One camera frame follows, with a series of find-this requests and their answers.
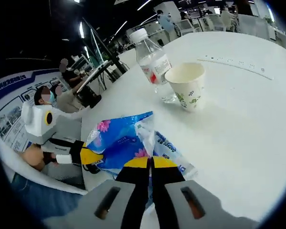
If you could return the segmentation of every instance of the hand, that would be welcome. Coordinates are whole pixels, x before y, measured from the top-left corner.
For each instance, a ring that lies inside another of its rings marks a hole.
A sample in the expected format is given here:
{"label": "hand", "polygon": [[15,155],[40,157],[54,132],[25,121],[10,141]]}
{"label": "hand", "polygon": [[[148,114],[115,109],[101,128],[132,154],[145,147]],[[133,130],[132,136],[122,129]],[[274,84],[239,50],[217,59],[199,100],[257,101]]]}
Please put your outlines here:
{"label": "hand", "polygon": [[40,146],[32,144],[28,147],[22,154],[23,160],[38,171],[42,171],[45,167],[45,162],[43,160],[43,151]]}

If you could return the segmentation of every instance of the plastic water bottle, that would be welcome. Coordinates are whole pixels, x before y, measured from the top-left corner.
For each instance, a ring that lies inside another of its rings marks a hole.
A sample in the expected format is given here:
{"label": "plastic water bottle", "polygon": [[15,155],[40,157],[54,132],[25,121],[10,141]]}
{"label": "plastic water bottle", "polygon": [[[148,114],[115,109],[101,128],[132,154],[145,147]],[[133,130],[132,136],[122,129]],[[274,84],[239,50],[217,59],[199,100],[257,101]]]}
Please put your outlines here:
{"label": "plastic water bottle", "polygon": [[172,66],[163,49],[148,38],[145,29],[130,34],[130,39],[135,43],[136,60],[155,92],[165,103],[174,101],[176,95],[164,77]]}

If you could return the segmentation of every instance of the bottle cap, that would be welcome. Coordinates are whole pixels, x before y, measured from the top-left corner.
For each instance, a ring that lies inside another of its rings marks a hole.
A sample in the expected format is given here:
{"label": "bottle cap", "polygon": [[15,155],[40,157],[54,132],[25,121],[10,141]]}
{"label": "bottle cap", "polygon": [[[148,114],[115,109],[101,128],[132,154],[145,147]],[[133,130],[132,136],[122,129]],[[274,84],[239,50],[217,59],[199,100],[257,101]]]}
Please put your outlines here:
{"label": "bottle cap", "polygon": [[142,28],[130,34],[129,37],[134,43],[139,43],[140,41],[148,38],[148,35],[146,30]]}

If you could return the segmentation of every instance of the window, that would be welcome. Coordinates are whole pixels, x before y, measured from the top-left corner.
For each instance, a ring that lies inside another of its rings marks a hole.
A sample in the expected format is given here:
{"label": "window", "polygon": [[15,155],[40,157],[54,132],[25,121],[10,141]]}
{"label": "window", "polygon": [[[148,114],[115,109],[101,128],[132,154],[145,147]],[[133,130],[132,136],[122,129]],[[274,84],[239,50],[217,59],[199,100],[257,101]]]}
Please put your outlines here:
{"label": "window", "polygon": [[272,22],[275,22],[275,18],[273,17],[272,11],[271,11],[270,7],[268,6],[268,4],[267,4],[267,8],[268,8],[268,10],[269,10],[269,13],[270,13],[270,17],[271,17]]}

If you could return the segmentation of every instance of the ceiling light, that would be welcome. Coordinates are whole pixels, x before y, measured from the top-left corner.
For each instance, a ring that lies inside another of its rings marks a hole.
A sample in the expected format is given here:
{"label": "ceiling light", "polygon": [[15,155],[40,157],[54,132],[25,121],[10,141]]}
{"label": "ceiling light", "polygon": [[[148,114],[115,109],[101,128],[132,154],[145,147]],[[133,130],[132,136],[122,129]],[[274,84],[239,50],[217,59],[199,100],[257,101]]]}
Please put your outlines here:
{"label": "ceiling light", "polygon": [[145,22],[147,22],[149,19],[153,18],[154,16],[156,16],[157,14],[151,16],[150,18],[146,19],[145,21],[143,21],[140,25],[144,24]]}
{"label": "ceiling light", "polygon": [[140,6],[137,11],[139,11],[140,9],[142,9],[147,3],[149,3],[151,0],[147,0],[146,3],[144,3],[142,6]]}
{"label": "ceiling light", "polygon": [[127,21],[124,22],[124,24],[118,29],[118,31],[115,33],[115,35],[121,30],[121,28],[122,28],[126,23],[127,23]]}
{"label": "ceiling light", "polygon": [[82,29],[82,22],[80,23],[80,34],[82,38],[85,38],[84,36],[84,30]]}
{"label": "ceiling light", "polygon": [[87,57],[89,58],[89,53],[88,53],[88,49],[87,49],[87,47],[86,47],[86,46],[84,46],[84,49],[85,49],[85,51],[86,51],[86,53],[87,53]]}

